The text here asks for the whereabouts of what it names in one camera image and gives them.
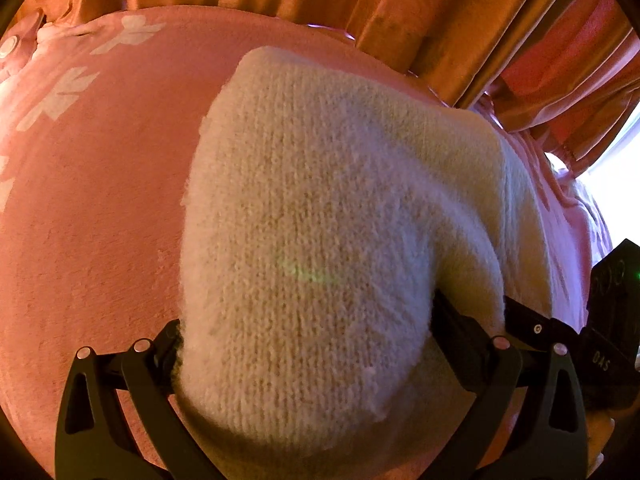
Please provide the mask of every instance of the beige sweater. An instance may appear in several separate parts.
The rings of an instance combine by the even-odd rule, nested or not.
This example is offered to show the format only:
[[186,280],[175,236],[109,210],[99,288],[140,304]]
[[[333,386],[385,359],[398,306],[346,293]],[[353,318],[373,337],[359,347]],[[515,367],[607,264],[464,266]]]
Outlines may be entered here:
[[368,479],[440,449],[473,395],[440,288],[490,335],[545,315],[532,185],[482,118],[264,47],[202,122],[185,195],[188,427],[230,480]]

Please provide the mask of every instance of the white cloth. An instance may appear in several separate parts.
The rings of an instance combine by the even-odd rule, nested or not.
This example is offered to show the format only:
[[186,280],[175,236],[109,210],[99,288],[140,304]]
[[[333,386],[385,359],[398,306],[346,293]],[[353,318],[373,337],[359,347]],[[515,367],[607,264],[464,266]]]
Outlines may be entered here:
[[551,315],[529,177],[478,115],[263,47],[203,120],[175,375],[230,480],[371,478],[439,449],[473,395],[430,335],[439,288],[489,333]]

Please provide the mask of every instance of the pink fabric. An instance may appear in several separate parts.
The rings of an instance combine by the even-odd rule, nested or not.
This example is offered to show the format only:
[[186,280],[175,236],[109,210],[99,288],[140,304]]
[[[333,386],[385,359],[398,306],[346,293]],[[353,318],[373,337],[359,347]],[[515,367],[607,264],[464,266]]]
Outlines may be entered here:
[[[0,406],[53,474],[76,350],[121,351],[178,316],[184,184],[200,122],[245,53],[280,46],[438,100],[318,30],[238,10],[118,12],[40,37],[49,39],[33,60],[0,84]],[[18,54],[0,62],[0,73]],[[537,183],[572,297],[566,316],[579,326],[590,239],[604,247],[606,227],[566,195],[532,141],[506,138]],[[160,463],[127,399],[124,410],[145,456]]]

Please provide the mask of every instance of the button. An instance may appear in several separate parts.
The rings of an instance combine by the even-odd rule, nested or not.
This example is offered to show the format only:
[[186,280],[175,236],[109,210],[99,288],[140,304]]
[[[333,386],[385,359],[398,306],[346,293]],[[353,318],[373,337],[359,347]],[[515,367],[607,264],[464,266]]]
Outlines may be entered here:
[[18,46],[19,41],[18,36],[12,36],[5,40],[2,46],[0,46],[0,59],[4,59],[11,54],[15,50],[15,47]]

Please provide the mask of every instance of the curtain fold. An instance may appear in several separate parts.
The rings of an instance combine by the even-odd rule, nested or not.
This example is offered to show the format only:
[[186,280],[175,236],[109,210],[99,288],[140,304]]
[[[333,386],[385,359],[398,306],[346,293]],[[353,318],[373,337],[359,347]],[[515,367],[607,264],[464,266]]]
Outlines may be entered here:
[[615,0],[27,0],[17,18],[41,7],[77,25],[169,5],[322,25],[449,106],[487,92],[507,131],[529,129],[574,170],[606,150],[638,102],[640,42]]

